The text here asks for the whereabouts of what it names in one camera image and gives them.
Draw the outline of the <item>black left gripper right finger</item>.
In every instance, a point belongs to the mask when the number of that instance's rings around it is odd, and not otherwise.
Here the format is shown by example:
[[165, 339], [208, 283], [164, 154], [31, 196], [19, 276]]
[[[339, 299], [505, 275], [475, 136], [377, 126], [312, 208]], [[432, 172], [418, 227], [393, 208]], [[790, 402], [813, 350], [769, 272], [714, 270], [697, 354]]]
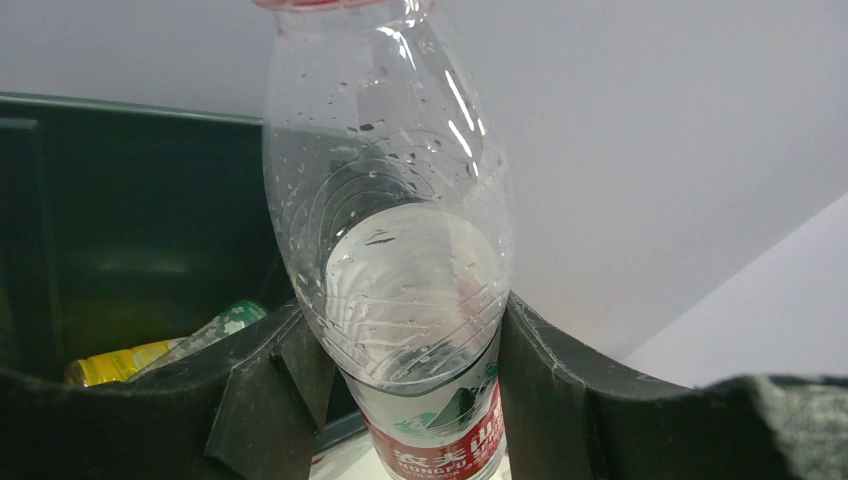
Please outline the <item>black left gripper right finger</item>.
[[515, 479], [843, 479], [847, 381], [694, 389], [627, 367], [511, 295], [499, 378]]

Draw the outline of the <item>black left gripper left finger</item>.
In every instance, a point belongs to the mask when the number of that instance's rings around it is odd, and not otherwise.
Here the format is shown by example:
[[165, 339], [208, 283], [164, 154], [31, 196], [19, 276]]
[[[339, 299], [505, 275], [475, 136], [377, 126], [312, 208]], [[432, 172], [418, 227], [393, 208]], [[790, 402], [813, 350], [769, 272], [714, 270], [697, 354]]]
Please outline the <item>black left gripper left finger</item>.
[[333, 361], [299, 308], [130, 383], [1, 374], [5, 479], [305, 479]]

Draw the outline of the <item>green tinted bottle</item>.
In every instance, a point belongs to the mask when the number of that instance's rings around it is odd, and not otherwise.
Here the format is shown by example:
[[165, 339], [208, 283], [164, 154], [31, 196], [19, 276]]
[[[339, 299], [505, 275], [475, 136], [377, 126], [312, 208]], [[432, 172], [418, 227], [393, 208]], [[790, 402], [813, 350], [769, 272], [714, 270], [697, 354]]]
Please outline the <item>green tinted bottle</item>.
[[198, 353], [199, 351], [227, 338], [228, 336], [264, 319], [267, 315], [268, 310], [254, 301], [238, 301], [227, 307], [224, 311], [219, 313], [210, 322], [195, 331], [193, 334], [183, 340], [180, 340], [174, 347], [170, 348], [165, 354], [158, 357], [151, 364], [130, 376], [126, 382], [130, 383], [137, 381], [142, 376], [149, 374], [156, 369]]

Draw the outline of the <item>red label bottle red cap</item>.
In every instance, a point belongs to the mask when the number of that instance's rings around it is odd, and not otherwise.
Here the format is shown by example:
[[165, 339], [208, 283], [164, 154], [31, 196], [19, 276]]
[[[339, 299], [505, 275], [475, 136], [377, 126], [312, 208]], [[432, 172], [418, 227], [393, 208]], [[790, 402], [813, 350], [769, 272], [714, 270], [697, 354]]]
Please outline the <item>red label bottle red cap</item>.
[[263, 174], [301, 311], [395, 479], [506, 450], [509, 164], [433, 1], [267, 1]]

